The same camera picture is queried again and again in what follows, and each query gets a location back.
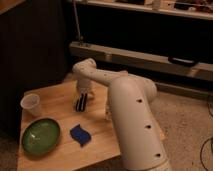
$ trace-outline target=blue sponge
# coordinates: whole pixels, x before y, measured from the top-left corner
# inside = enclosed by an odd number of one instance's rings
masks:
[[[70,130],[70,135],[74,140],[80,143],[81,147],[91,140],[91,135],[82,129],[80,124]]]

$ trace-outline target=green bowl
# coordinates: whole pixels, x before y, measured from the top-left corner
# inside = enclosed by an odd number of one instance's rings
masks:
[[[53,119],[44,118],[33,122],[26,128],[21,142],[27,154],[42,156],[57,145],[59,137],[59,124]]]

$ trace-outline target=floor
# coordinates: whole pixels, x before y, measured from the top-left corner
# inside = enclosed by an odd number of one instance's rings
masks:
[[[68,74],[65,81],[72,80]],[[213,97],[210,110],[213,112]],[[158,92],[151,103],[151,110],[166,135],[163,141],[174,171],[204,171],[200,150],[204,141],[213,136],[213,117],[207,101],[180,95]],[[208,171],[213,171],[210,142],[203,148],[202,158]],[[17,166],[18,145],[0,133],[0,170],[13,171]],[[121,157],[116,157],[81,171],[123,171]]]

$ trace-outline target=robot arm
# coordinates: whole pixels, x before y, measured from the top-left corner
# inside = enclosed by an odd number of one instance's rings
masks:
[[[75,64],[73,72],[78,75],[79,89],[90,80],[108,86],[109,108],[125,168],[171,171],[148,103],[156,95],[155,84],[127,73],[98,70],[92,59]]]

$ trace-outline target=wooden table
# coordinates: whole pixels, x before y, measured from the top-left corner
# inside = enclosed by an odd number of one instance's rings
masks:
[[[0,15],[24,1],[25,0],[0,0]]]
[[[112,123],[105,120],[107,88],[93,82],[95,99],[88,102],[85,112],[79,113],[73,109],[75,85],[72,81],[26,92],[40,95],[43,114],[33,118],[23,110],[21,136],[30,123],[48,117],[59,123],[61,138],[53,151],[39,159],[27,157],[20,144],[18,171],[71,171],[120,155]],[[77,124],[92,135],[91,142],[83,148],[69,134]]]

